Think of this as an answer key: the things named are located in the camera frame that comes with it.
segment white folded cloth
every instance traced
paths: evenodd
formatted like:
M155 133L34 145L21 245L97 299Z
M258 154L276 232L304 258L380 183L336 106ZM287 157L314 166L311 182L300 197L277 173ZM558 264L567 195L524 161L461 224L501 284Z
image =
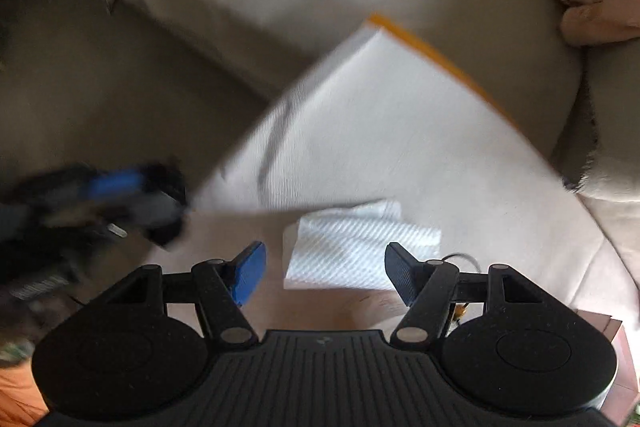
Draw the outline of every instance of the white folded cloth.
M392 290L385 272L391 242L419 261L440 256L440 230L402 222L398 201L306 214L284 232L284 287Z

